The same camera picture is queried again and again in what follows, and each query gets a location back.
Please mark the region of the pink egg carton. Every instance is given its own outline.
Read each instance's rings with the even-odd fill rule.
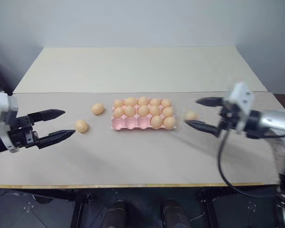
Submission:
[[[152,119],[152,115],[149,113],[148,115],[146,115],[145,117],[141,117],[137,114],[137,111],[138,111],[138,108],[140,107],[140,105],[135,105],[133,106],[135,109],[136,109],[136,114],[130,118],[128,116],[126,116],[125,114],[122,115],[122,117],[120,117],[119,119],[115,118],[114,116],[112,116],[112,127],[111,129],[115,129],[115,130],[121,130],[123,128],[127,128],[127,129],[134,129],[134,128],[140,128],[140,129],[146,129],[146,128],[153,128],[153,126],[150,124],[150,121]],[[161,113],[162,113],[162,110],[164,108],[164,106],[162,105],[159,105],[158,106],[161,110]],[[164,120],[165,116],[163,114],[160,115],[160,117]],[[159,128],[157,129],[160,129],[160,128],[164,128],[164,129],[167,129],[167,130],[171,130],[173,128],[175,128],[175,126],[173,128],[166,128],[164,125],[161,125]]]

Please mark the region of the black shoe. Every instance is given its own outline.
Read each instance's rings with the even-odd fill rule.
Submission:
[[[109,208],[100,227],[125,228],[126,220],[126,203],[123,201],[117,201]]]
[[[161,204],[161,219],[164,228],[191,228],[185,212],[171,199]]]

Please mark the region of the dark floor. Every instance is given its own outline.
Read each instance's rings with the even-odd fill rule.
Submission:
[[[160,203],[170,198],[180,203],[193,228],[209,228],[205,205],[200,201],[203,188],[94,189],[96,198],[86,205],[81,228],[99,228],[112,203],[125,200],[129,205],[128,228],[162,228]],[[37,203],[32,195],[1,190],[0,228],[68,228],[75,202],[54,199]],[[225,196],[213,201],[219,227],[275,228],[273,199]]]

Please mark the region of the wooden table edge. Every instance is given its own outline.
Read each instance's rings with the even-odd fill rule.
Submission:
[[[277,185],[277,183],[233,183],[235,186]],[[224,183],[201,184],[81,184],[81,185],[5,185],[0,189],[94,189],[94,188],[171,188],[171,187],[225,187]]]

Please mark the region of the brown egg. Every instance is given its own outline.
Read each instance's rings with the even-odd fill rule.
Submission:
[[[122,107],[124,106],[124,100],[115,100],[114,101],[114,107]]]
[[[96,103],[95,105],[93,105],[92,107],[92,113],[94,115],[99,115],[101,114],[103,111],[105,110],[105,107],[102,103]]]
[[[138,105],[147,105],[148,103],[149,103],[149,99],[145,96],[142,96],[141,98],[139,98],[137,102]]]
[[[135,106],[137,104],[137,100],[134,97],[128,97],[125,101],[124,104],[126,106]]]
[[[173,117],[167,117],[167,118],[165,118],[165,119],[163,120],[163,125],[164,125],[166,128],[171,129],[171,128],[173,128],[173,126],[174,126],[174,122],[175,122],[175,120],[174,120]]]
[[[161,113],[166,117],[173,116],[173,108],[172,107],[166,107],[162,110]]]
[[[84,133],[87,131],[88,125],[84,120],[77,120],[75,123],[75,129],[80,133]]]
[[[171,100],[169,99],[162,99],[161,100],[161,105],[164,107],[170,107],[171,106]]]
[[[132,118],[136,114],[136,109],[133,106],[126,106],[124,109],[126,116]]]
[[[186,120],[198,120],[199,119],[199,115],[193,111],[188,111],[186,116],[185,116]]]
[[[150,124],[153,128],[159,128],[162,125],[162,118],[159,115],[152,117]]]
[[[113,111],[113,116],[117,119],[122,117],[123,114],[124,114],[124,109],[122,107],[117,107]]]
[[[149,104],[159,106],[161,104],[161,100],[158,98],[153,98],[150,100]]]
[[[137,111],[138,115],[140,115],[141,117],[145,117],[147,114],[149,114],[149,108],[146,105],[142,105],[138,108]]]
[[[153,106],[150,107],[149,112],[153,116],[160,115],[161,114],[161,109],[158,106],[153,105]]]

